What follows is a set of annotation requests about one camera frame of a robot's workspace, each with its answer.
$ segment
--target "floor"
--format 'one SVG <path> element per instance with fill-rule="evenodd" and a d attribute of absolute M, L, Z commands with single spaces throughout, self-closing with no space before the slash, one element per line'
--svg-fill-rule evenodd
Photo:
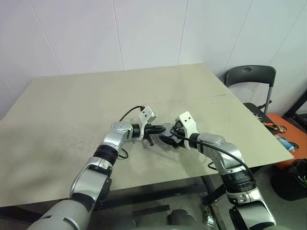
<path fill-rule="evenodd" d="M 304 230 L 307 229 L 307 199 L 297 201 L 286 201 L 276 196 L 270 184 L 270 176 L 274 174 L 274 169 L 269 168 L 262 173 L 256 174 L 257 185 L 261 190 L 267 205 L 276 218 L 276 222 L 283 227 L 291 230 Z M 211 175 L 213 184 L 218 187 L 221 184 L 221 179 L 218 175 Z M 91 222 L 88 230 L 108 230 L 113 229 L 114 224 L 120 223 L 120 220 L 130 218 L 132 212 L 148 207 L 156 207 L 160 205 L 169 205 L 170 210 L 185 209 L 188 211 L 199 224 L 201 228 L 211 229 L 205 224 L 202 224 L 203 216 L 200 208 L 200 196 L 203 194 L 182 195 L 175 196 L 167 199 L 157 200 L 153 202 L 141 203 L 136 205 L 126 205 L 113 209 L 97 211 L 92 215 Z M 37 205 L 30 205 L 31 210 L 44 210 L 51 203 L 46 204 L 45 207 L 37 207 Z M 228 210 L 232 206 L 224 195 L 217 205 L 220 209 L 223 221 L 227 226 L 227 230 L 234 230 L 231 219 L 228 215 Z M 145 216 L 135 217 L 138 227 L 142 226 L 157 226 L 165 225 L 166 217 L 171 211 L 158 212 Z M 9 220 L 0 219 L 1 230 L 25 230 L 29 225 L 25 223 L 18 223 Z"/>

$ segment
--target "table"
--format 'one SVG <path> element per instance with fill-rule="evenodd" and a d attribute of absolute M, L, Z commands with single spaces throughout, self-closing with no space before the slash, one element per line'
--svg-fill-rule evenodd
<path fill-rule="evenodd" d="M 250 167 L 292 158 L 203 64 L 39 78 L 0 122 L 0 207 L 67 197 L 110 125 L 139 104 L 156 112 L 155 124 L 190 111 L 200 132 L 234 143 Z M 195 150 L 124 148 L 130 157 L 116 162 L 111 190 L 215 173 Z"/>

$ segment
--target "chair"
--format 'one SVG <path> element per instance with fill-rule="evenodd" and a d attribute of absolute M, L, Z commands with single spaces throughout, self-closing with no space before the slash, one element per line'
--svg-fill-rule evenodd
<path fill-rule="evenodd" d="M 229 69 L 224 75 L 224 84 L 226 87 L 242 82 L 258 82 L 269 84 L 269 91 L 266 103 L 261 106 L 255 106 L 253 103 L 243 103 L 255 117 L 262 123 L 273 123 L 267 116 L 269 108 L 276 70 L 271 66 L 238 66 Z M 272 134 L 279 133 L 278 130 L 269 129 Z"/>

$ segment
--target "cable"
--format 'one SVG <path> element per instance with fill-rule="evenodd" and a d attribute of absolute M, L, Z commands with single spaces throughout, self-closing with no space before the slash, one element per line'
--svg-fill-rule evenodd
<path fill-rule="evenodd" d="M 129 157 L 129 154 L 128 154 L 127 151 L 124 150 L 123 148 L 122 148 L 121 150 L 122 150 L 126 155 L 123 156 L 123 155 L 118 154 L 118 156 L 121 157 L 122 159 L 127 159 L 127 158 Z"/>
<path fill-rule="evenodd" d="M 213 170 L 216 170 L 216 171 L 217 171 L 217 169 L 216 169 L 216 168 L 214 168 L 214 167 L 210 166 L 210 165 L 212 165 L 212 164 L 213 164 L 213 161 L 207 165 L 207 166 L 208 166 L 208 168 L 209 168 L 209 169 L 213 169 Z"/>
<path fill-rule="evenodd" d="M 203 142 L 200 142 L 200 141 L 197 141 L 197 140 L 193 140 L 193 139 L 186 138 L 186 137 L 184 137 L 184 136 L 178 135 L 178 134 L 176 134 L 176 133 L 173 132 L 173 128 L 172 128 L 169 132 L 170 132 L 172 135 L 174 135 L 175 137 L 179 138 L 179 139 L 183 139 L 183 140 L 187 140 L 187 141 L 193 141 L 193 142 L 195 142 L 196 144 L 203 145 L 203 146 L 209 147 L 209 148 L 211 148 L 211 149 L 217 150 L 217 151 L 222 152 L 222 153 L 226 154 L 227 156 L 229 156 L 229 157 L 235 159 L 237 162 L 239 162 L 240 164 L 242 164 L 242 165 L 245 167 L 245 169 L 246 169 L 246 171 L 249 173 L 251 179 L 252 179 L 253 181 L 255 181 L 254 175 L 253 175 L 252 171 L 250 170 L 250 168 L 249 168 L 242 160 L 240 160 L 238 157 L 232 155 L 231 153 L 229 153 L 229 152 L 227 152 L 227 151 L 225 151 L 225 150 L 223 150 L 223 149 L 220 149 L 220 148 L 218 148 L 218 147 L 216 147 L 216 146 L 209 145 L 209 144 L 207 144 L 207 143 L 203 143 Z"/>
<path fill-rule="evenodd" d="M 145 108 L 145 106 L 144 106 L 144 105 L 138 105 L 138 106 L 135 106 L 135 107 L 131 108 L 128 112 L 126 112 L 126 113 L 123 115 L 123 117 L 122 117 L 119 121 L 122 121 L 132 110 L 135 110 L 135 109 L 137 109 L 137 108 L 140 108 L 141 111 L 142 111 L 142 110 Z"/>
<path fill-rule="evenodd" d="M 135 107 L 131 108 L 130 110 L 128 110 L 128 112 L 126 112 L 121 117 L 121 119 L 119 121 L 122 121 L 131 111 L 133 111 L 133 110 L 135 110 L 137 108 L 140 108 L 140 110 L 142 111 L 145 108 L 145 106 L 144 105 L 138 105 L 138 106 L 135 106 Z M 123 156 L 123 155 L 120 155 L 120 154 L 118 154 L 118 156 L 121 157 L 122 159 L 127 159 L 129 157 L 128 152 L 125 149 L 123 149 L 123 148 L 121 150 L 123 150 L 123 152 L 126 154 L 126 156 Z"/>

